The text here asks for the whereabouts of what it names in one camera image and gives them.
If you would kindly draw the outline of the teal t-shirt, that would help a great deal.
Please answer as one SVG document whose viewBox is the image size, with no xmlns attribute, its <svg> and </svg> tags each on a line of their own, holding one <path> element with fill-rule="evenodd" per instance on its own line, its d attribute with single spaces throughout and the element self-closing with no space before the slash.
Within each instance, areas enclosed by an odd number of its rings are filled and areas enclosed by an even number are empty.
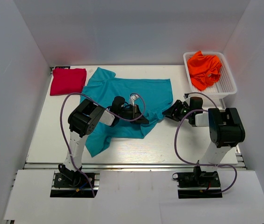
<svg viewBox="0 0 264 224">
<path fill-rule="evenodd" d="M 130 119 L 119 120 L 114 127 L 99 123 L 86 140 L 86 148 L 92 157 L 106 150 L 112 138 L 143 139 L 155 125 L 164 118 L 163 111 L 173 103 L 171 81 L 169 79 L 124 79 L 115 73 L 98 68 L 84 86 L 82 93 L 91 97 L 103 107 L 112 104 L 117 96 L 129 103 L 131 93 L 142 96 L 136 100 L 148 124 L 139 124 Z"/>
</svg>

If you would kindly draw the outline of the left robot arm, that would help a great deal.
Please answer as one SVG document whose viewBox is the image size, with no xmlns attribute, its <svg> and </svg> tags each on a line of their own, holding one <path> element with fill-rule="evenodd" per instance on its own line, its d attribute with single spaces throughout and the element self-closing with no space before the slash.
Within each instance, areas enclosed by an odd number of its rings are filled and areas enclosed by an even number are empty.
<svg viewBox="0 0 264 224">
<path fill-rule="evenodd" d="M 149 124 L 149 120 L 135 104 L 139 98 L 137 94 L 131 95 L 127 103 L 124 97 L 116 96 L 107 108 L 86 98 L 69 115 L 70 141 L 66 142 L 68 153 L 58 170 L 70 186 L 77 186 L 81 181 L 82 154 L 86 139 L 99 123 L 114 127 L 119 119 L 123 119 L 135 124 Z"/>
</svg>

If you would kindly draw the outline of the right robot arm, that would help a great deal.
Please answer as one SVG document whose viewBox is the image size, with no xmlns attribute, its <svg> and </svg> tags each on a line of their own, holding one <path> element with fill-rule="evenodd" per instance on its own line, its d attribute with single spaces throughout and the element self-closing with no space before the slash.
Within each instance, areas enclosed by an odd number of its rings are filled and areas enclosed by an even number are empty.
<svg viewBox="0 0 264 224">
<path fill-rule="evenodd" d="M 183 102 L 177 100 L 162 112 L 165 117 L 178 122 L 174 136 L 175 154 L 182 162 L 194 166 L 193 180 L 199 186 L 206 185 L 210 177 L 215 176 L 217 168 L 230 167 L 229 164 L 221 163 L 223 157 L 245 139 L 245 130 L 236 108 L 220 110 L 214 107 L 204 110 L 202 106 L 202 98 L 190 97 Z M 186 161 L 178 154 L 178 132 L 185 120 L 193 127 L 209 128 L 211 142 L 203 157 L 196 163 Z"/>
</svg>

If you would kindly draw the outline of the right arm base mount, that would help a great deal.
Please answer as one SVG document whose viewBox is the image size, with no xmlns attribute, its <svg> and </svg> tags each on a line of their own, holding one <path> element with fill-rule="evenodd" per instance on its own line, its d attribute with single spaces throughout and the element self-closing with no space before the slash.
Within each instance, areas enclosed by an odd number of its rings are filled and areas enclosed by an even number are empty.
<svg viewBox="0 0 264 224">
<path fill-rule="evenodd" d="M 217 171 L 174 173 L 179 199 L 222 198 L 221 183 Z"/>
</svg>

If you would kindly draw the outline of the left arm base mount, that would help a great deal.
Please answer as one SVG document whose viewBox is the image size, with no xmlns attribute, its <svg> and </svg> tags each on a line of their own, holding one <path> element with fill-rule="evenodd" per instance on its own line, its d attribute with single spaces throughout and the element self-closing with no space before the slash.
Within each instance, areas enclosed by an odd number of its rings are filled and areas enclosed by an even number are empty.
<svg viewBox="0 0 264 224">
<path fill-rule="evenodd" d="M 94 198 L 99 190 L 98 173 L 86 173 L 93 187 L 94 195 L 87 179 L 78 174 L 74 181 L 68 180 L 61 173 L 55 173 L 53 176 L 50 197 L 51 198 Z"/>
</svg>

